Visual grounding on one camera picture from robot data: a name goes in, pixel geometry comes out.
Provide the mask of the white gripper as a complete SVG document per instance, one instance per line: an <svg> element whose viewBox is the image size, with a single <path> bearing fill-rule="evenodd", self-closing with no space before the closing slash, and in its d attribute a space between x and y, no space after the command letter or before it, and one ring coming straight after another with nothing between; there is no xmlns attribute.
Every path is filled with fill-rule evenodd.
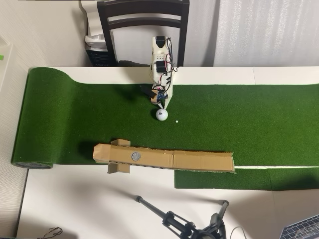
<svg viewBox="0 0 319 239"><path fill-rule="evenodd" d="M159 102L159 107L161 109L167 109L171 99L172 99L173 84L172 80L162 80L161 83L154 83L152 86L152 91L154 91L157 96L157 100L164 100L164 105Z"/></svg>

